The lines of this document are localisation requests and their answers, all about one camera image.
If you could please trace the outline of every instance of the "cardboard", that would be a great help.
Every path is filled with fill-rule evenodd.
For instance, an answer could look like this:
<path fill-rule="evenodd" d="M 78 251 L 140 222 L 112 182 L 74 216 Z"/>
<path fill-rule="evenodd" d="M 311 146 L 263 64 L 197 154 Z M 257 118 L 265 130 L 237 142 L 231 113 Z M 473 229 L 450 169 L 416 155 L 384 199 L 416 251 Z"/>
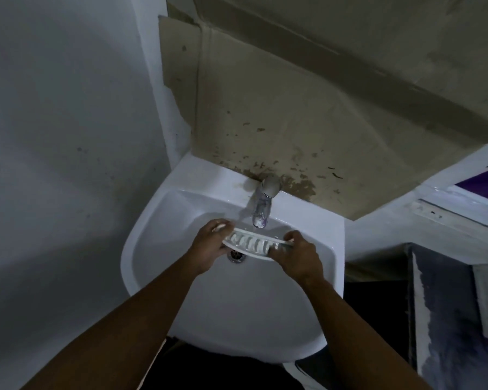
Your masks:
<path fill-rule="evenodd" d="M 231 0 L 160 19 L 194 155 L 355 220 L 488 143 L 488 120 Z"/>

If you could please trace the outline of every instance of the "sink basin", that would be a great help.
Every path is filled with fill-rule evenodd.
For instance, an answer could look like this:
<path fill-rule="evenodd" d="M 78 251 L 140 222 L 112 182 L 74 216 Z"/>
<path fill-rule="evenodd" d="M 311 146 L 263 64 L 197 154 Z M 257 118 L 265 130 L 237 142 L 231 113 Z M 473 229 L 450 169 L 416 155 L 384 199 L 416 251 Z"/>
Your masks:
<path fill-rule="evenodd" d="M 282 238 L 298 229 L 316 245 L 326 279 L 343 294 L 344 222 L 338 216 L 285 192 L 273 199 L 264 229 L 251 225 L 257 182 L 186 155 L 144 209 L 127 239 L 121 274 L 134 295 L 189 248 L 199 228 L 213 218 Z M 219 257 L 194 281 L 170 336 L 233 356 L 280 363 L 316 353 L 325 337 L 302 289 L 272 261 Z"/>

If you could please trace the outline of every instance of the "faucet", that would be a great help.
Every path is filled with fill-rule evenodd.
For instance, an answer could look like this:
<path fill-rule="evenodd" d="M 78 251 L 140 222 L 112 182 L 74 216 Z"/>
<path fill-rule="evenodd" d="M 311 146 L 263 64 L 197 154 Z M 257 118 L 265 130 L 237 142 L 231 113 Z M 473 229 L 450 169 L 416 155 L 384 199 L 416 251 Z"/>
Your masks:
<path fill-rule="evenodd" d="M 256 228 L 266 227 L 271 212 L 271 201 L 278 194 L 282 184 L 276 175 L 267 176 L 255 190 L 255 209 L 253 211 L 253 225 Z"/>

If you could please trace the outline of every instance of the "soap dish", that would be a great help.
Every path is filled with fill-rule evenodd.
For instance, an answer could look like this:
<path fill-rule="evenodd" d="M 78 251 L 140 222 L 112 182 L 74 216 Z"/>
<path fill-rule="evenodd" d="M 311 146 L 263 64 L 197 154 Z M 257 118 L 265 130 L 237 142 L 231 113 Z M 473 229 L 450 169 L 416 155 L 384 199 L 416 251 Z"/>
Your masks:
<path fill-rule="evenodd" d="M 260 258 L 262 260 L 273 261 L 267 257 L 270 248 L 291 249 L 293 242 L 282 241 L 270 236 L 255 234 L 240 228 L 235 228 L 233 232 L 222 241 L 227 247 L 238 251 L 246 256 Z"/>

